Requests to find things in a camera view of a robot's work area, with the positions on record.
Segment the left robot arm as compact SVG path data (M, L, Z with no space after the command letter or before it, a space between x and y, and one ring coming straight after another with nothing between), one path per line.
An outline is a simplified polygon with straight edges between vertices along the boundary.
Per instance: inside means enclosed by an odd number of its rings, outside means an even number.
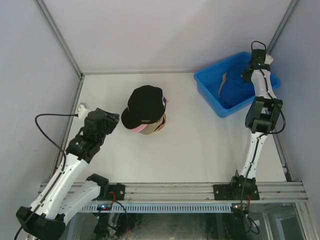
M107 135L116 128L120 116L100 108L88 110L81 106L75 116L84 120L76 136L62 152L63 160L39 196L28 207L21 206L16 212L20 231L39 240L58 240L69 221L88 202L98 199L116 201L110 190L109 180L96 173L90 175L84 185L67 196L80 173L100 151Z

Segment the blue baseball cap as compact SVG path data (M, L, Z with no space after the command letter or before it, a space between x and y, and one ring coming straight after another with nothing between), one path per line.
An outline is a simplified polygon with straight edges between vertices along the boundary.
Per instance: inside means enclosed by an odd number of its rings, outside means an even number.
M242 77L247 66L247 64L236 64L222 75L218 100L224 108L233 108L255 96L254 85Z

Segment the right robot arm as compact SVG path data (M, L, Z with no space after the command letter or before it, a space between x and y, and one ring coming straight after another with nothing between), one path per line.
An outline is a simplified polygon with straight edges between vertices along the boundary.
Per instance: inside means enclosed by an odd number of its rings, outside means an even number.
M270 65L273 58L265 49L252 49L247 68L242 77L253 84L255 97L245 117L249 138L242 168L236 172L230 195L237 200L251 195L256 188L259 157L267 137L274 133L280 116L283 116L283 101L273 92Z

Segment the pink baseball cap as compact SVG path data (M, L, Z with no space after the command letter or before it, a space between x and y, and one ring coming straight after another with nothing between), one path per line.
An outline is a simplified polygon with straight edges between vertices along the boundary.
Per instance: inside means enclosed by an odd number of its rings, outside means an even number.
M130 131L133 133L142 133L147 126L147 124L141 124L133 129L130 129Z

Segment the tan baseball cap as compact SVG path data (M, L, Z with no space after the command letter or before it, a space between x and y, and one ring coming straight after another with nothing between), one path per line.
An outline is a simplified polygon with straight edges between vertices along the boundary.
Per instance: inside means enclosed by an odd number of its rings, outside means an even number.
M150 135L150 134L153 134L154 133L154 129L156 128L156 124L153 123L153 124L147 124L147 127L144 129L143 132L141 132L140 134L143 134L143 135Z

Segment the purple baseball cap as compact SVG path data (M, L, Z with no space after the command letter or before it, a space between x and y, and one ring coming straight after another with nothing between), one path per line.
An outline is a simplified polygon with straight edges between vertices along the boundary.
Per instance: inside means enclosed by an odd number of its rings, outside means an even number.
M166 99L166 97L163 95L163 96L162 96L162 105L163 105L164 110L166 110L168 102L169 102L169 101L168 101L168 100Z

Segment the black baseball cap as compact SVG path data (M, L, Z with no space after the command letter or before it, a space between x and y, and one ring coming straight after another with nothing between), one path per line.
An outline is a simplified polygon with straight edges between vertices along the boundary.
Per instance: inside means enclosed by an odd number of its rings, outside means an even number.
M160 120L166 111L162 104L163 96L163 90L156 86L143 85L136 88L121 114L124 127L130 130Z

